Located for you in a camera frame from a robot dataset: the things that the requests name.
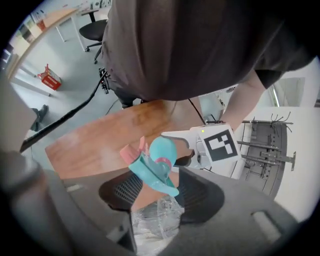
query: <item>clear plastic bag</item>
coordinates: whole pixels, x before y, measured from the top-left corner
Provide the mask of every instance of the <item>clear plastic bag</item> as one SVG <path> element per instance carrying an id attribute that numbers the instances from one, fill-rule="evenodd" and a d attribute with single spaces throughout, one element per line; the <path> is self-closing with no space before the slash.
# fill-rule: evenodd
<path id="1" fill-rule="evenodd" d="M 174 197 L 169 195 L 131 214 L 137 255 L 159 254 L 179 232 L 184 213 Z"/>

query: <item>black cable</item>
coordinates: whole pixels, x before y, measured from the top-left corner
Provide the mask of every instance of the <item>black cable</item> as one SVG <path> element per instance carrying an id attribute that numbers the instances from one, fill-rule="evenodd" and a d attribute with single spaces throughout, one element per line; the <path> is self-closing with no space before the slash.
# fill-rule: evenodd
<path id="1" fill-rule="evenodd" d="M 119 99 L 117 99 L 114 103 L 112 103 L 111 107 L 108 109 L 108 111 L 105 113 L 105 115 L 107 115 L 110 110 L 112 109 L 112 107 L 114 106 L 114 104 L 116 104 L 116 102 L 118 101 Z"/>
<path id="2" fill-rule="evenodd" d="M 210 169 L 207 169 L 207 168 L 203 168 L 203 169 L 205 169 L 205 170 L 209 171 L 210 173 L 213 173 L 213 171 L 211 171 L 212 166 L 210 166 Z"/>
<path id="3" fill-rule="evenodd" d="M 205 120 L 203 119 L 203 117 L 201 116 L 200 112 L 198 111 L 198 109 L 196 108 L 195 104 L 191 101 L 191 99 L 188 98 L 188 100 L 190 101 L 191 105 L 194 107 L 195 111 L 197 112 L 198 116 L 200 117 L 202 123 L 204 125 L 206 125 Z"/>
<path id="4" fill-rule="evenodd" d="M 212 116 L 213 120 L 216 122 L 217 120 L 215 119 L 214 115 L 213 115 L 213 114 L 211 114 L 211 116 Z"/>
<path id="5" fill-rule="evenodd" d="M 44 136 L 47 134 L 51 133 L 54 129 L 62 125 L 65 121 L 69 120 L 72 118 L 79 110 L 83 109 L 95 96 L 96 91 L 98 90 L 100 83 L 106 76 L 107 72 L 104 72 L 103 75 L 101 76 L 97 86 L 94 88 L 93 92 L 91 93 L 90 97 L 84 101 L 82 104 L 77 106 L 76 108 L 70 110 L 68 113 L 66 113 L 63 117 L 61 117 L 59 120 L 49 124 L 48 126 L 44 127 L 40 131 L 38 131 L 36 134 L 30 136 L 29 138 L 25 139 L 22 143 L 22 146 L 20 148 L 20 153 L 25 151 L 26 149 L 30 148 L 33 144 L 41 140 Z"/>
<path id="6" fill-rule="evenodd" d="M 206 121 L 207 124 L 223 124 L 225 123 L 224 121 L 222 120 L 218 120 L 218 121 Z"/>

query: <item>desk leg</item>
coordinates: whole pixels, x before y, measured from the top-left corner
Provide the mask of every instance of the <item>desk leg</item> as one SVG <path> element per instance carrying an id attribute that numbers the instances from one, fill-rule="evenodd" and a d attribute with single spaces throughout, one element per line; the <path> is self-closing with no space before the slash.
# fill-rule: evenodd
<path id="1" fill-rule="evenodd" d="M 21 65 L 19 67 L 20 70 L 23 70 L 24 72 L 26 72 L 28 75 L 34 77 L 34 78 L 37 78 L 37 75 L 32 73 L 29 69 L 27 69 L 25 66 Z"/>
<path id="2" fill-rule="evenodd" d="M 79 26 L 78 26 L 78 21 L 76 19 L 77 19 L 76 15 L 71 16 L 71 20 L 72 20 L 73 27 L 75 29 L 76 36 L 78 37 L 82 50 L 85 52 L 86 51 L 85 45 L 84 45 L 84 42 L 82 41 L 83 39 L 81 35 L 79 34 Z"/>
<path id="3" fill-rule="evenodd" d="M 61 34 L 60 30 L 59 30 L 59 25 L 58 25 L 58 26 L 56 26 L 55 28 L 56 28 L 56 30 L 58 31 L 58 33 L 59 33 L 59 35 L 60 35 L 60 37 L 61 37 L 62 41 L 63 41 L 63 42 L 65 42 L 66 40 L 64 39 L 64 37 L 62 36 L 62 34 Z"/>
<path id="4" fill-rule="evenodd" d="M 33 86 L 32 84 L 27 83 L 27 82 L 25 82 L 25 81 L 22 81 L 22 80 L 20 80 L 20 79 L 18 79 L 18 78 L 16 78 L 16 77 L 14 77 L 14 78 L 11 80 L 11 83 L 14 83 L 14 84 L 16 84 L 16 85 L 18 85 L 18 86 L 21 86 L 21 87 L 23 87 L 23 88 L 26 88 L 26 89 L 31 90 L 31 91 L 33 91 L 33 92 L 35 92 L 35 93 L 38 93 L 38 94 L 41 94 L 41 95 L 44 95 L 44 96 L 50 96 L 50 93 L 49 93 L 49 92 L 46 92 L 46 91 L 44 91 L 44 90 L 41 90 L 41 89 L 39 89 L 38 87 L 35 87 L 35 86 Z"/>

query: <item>red box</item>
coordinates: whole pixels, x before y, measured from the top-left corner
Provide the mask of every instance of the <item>red box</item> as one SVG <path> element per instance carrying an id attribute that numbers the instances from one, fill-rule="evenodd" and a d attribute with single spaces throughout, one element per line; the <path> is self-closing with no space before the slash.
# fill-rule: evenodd
<path id="1" fill-rule="evenodd" d="M 38 74 L 38 77 L 41 79 L 42 83 L 56 91 L 61 85 L 60 77 L 49 68 L 48 64 L 44 68 L 45 71 Z"/>

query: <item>dark gray shirt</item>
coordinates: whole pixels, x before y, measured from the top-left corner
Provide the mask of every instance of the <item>dark gray shirt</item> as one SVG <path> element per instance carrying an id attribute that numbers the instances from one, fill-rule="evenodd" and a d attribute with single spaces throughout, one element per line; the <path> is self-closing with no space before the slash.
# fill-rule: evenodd
<path id="1" fill-rule="evenodd" d="M 314 55 L 260 1 L 113 0 L 104 32 L 106 69 L 145 100 L 184 100 L 246 80 L 268 88 Z"/>

